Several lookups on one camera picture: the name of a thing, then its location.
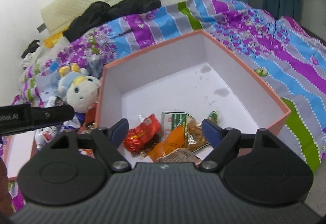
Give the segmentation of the white clothes pile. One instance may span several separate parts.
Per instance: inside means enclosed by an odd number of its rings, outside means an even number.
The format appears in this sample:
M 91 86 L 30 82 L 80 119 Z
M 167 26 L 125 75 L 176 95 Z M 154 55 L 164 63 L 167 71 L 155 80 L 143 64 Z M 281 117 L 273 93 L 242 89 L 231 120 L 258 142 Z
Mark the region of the white clothes pile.
M 36 64 L 49 50 L 43 41 L 33 40 L 21 56 L 22 68 L 25 70 L 30 64 Z

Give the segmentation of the red foil snack packet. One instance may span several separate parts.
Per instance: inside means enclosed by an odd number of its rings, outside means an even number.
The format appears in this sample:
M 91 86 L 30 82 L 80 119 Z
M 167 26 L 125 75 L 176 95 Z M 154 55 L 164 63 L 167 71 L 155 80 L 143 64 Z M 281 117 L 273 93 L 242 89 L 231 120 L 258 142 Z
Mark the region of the red foil snack packet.
M 155 114 L 146 117 L 137 127 L 128 131 L 123 141 L 124 147 L 130 153 L 138 153 L 155 135 L 161 131 L 161 124 Z

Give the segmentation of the yellow pillow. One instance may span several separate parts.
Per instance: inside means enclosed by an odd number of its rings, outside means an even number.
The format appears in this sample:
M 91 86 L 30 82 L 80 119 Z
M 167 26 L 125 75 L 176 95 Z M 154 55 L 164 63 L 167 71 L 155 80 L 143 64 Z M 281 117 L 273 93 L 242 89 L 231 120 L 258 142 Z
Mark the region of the yellow pillow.
M 50 49 L 53 48 L 53 46 L 59 41 L 59 39 L 63 37 L 63 33 L 64 30 L 45 39 L 44 46 Z

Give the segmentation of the green white snack packet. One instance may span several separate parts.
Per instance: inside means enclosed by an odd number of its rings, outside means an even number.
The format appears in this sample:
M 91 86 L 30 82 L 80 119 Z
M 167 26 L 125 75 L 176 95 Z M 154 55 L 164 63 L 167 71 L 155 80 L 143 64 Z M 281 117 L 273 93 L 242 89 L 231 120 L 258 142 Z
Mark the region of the green white snack packet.
M 164 111 L 161 114 L 161 135 L 166 140 L 169 134 L 177 127 L 183 128 L 183 136 L 187 136 L 187 125 L 195 120 L 193 116 L 185 112 Z

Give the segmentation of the colourful striped floral bedspread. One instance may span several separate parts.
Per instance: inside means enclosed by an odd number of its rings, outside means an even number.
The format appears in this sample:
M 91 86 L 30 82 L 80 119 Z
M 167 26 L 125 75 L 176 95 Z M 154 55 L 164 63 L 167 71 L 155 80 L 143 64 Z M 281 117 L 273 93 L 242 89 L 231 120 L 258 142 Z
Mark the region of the colourful striped floral bedspread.
M 312 170 L 325 156 L 325 45 L 292 18 L 274 19 L 233 0 L 186 0 L 98 26 L 31 66 L 15 104 L 45 107 L 96 83 L 95 123 L 130 128 L 155 116 L 163 141 L 149 153 L 120 153 L 135 165 L 185 146 L 181 130 L 215 111 L 223 127 L 269 128 Z

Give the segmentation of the pink cardboard box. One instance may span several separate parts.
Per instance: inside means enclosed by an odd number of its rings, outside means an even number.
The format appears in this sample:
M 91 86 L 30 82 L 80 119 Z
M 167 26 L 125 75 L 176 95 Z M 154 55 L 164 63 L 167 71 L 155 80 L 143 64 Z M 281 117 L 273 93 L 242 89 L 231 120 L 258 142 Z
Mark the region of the pink cardboard box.
M 185 112 L 196 121 L 212 111 L 221 127 L 245 134 L 267 128 L 280 133 L 290 109 L 232 51 L 202 30 L 153 45 L 105 65 L 96 125 L 164 111 Z

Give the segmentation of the black clothes pile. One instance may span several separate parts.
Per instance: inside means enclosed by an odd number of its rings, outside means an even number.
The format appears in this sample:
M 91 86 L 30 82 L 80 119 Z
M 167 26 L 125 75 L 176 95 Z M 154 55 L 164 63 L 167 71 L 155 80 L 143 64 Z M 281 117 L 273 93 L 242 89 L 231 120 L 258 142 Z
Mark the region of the black clothes pile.
M 92 28 L 101 26 L 120 17 L 143 14 L 161 6 L 162 0 L 122 0 L 111 6 L 106 2 L 92 3 L 80 16 L 75 18 L 63 32 L 69 42 L 79 39 Z

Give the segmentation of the white blue plush toy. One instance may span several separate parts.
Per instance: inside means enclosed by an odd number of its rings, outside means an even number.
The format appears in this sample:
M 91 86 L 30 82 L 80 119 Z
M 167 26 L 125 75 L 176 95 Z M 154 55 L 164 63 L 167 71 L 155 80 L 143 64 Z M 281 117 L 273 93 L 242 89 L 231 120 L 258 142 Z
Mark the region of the white blue plush toy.
M 88 74 L 85 68 L 73 63 L 58 70 L 57 93 L 76 113 L 85 114 L 96 103 L 101 81 Z

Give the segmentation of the light blue plastic bag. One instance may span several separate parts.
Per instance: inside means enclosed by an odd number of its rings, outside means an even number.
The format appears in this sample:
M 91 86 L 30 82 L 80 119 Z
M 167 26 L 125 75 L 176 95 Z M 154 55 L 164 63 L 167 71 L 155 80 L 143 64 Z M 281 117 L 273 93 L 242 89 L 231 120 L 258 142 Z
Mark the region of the light blue plastic bag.
M 43 102 L 47 102 L 51 97 L 57 95 L 57 87 L 60 79 L 59 72 L 36 77 L 37 90 Z

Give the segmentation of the pink box lid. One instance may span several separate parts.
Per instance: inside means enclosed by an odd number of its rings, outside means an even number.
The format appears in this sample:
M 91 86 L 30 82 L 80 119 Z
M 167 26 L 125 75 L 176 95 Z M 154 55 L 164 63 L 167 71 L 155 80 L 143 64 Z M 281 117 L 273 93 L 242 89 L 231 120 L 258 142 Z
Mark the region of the pink box lid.
M 6 165 L 9 181 L 16 180 L 22 166 L 37 153 L 34 137 L 35 131 L 29 131 L 2 138 L 1 159 Z

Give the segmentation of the dark red crumpled packet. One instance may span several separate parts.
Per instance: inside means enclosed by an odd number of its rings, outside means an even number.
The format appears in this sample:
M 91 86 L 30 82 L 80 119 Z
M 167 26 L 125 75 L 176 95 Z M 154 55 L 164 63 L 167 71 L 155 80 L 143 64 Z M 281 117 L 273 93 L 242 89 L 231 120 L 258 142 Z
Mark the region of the dark red crumpled packet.
M 85 113 L 83 126 L 89 126 L 95 122 L 96 111 L 97 111 L 97 103 L 94 103 L 89 106 L 88 110 Z

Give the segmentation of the orange snack packet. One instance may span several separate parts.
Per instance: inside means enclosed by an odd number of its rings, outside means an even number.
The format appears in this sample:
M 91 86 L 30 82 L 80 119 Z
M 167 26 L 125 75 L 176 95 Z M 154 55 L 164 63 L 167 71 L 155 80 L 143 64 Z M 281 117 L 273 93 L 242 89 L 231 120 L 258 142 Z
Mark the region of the orange snack packet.
M 182 148 L 185 143 L 184 129 L 182 126 L 176 127 L 168 135 L 167 139 L 155 145 L 148 153 L 151 160 L 156 163 L 162 157 L 165 157 L 178 148 Z

